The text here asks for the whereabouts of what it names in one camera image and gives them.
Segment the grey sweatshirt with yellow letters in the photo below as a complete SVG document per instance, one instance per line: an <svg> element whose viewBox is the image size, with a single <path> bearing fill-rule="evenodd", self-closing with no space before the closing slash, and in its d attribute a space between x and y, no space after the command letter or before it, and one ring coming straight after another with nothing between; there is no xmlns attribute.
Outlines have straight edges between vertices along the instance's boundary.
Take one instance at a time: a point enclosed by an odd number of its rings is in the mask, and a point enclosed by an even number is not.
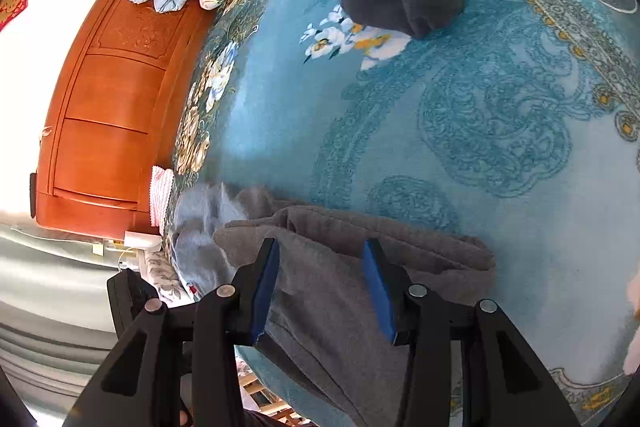
<svg viewBox="0 0 640 427"><path fill-rule="evenodd" d="M241 355L270 391L320 426L396 421L408 351L378 327L361 264L367 239L454 303L472 305L496 276L494 255L474 237L278 199L262 187L195 185L179 196L170 233L179 277L198 295L231 282L268 237L278 242L266 329Z"/></svg>

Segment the blue floral bed blanket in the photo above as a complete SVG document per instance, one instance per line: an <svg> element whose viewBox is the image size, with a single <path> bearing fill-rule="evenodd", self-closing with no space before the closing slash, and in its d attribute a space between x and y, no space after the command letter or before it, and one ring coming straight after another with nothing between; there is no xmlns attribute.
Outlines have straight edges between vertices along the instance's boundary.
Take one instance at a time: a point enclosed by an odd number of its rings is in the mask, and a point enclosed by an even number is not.
<svg viewBox="0 0 640 427"><path fill-rule="evenodd" d="M176 192L262 185L471 235L585 426L638 324L638 0L465 0L416 40L338 0L228 0L194 68Z"/></svg>

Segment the orange wooden headboard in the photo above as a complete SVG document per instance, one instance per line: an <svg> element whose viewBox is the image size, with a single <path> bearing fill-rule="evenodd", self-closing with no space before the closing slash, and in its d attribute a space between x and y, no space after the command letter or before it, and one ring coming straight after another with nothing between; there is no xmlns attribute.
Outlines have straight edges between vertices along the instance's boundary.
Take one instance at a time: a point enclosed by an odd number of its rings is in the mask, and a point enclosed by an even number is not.
<svg viewBox="0 0 640 427"><path fill-rule="evenodd" d="M150 184L171 162L213 15L189 1L96 0L58 76L30 182L40 227L102 239L155 234Z"/></svg>

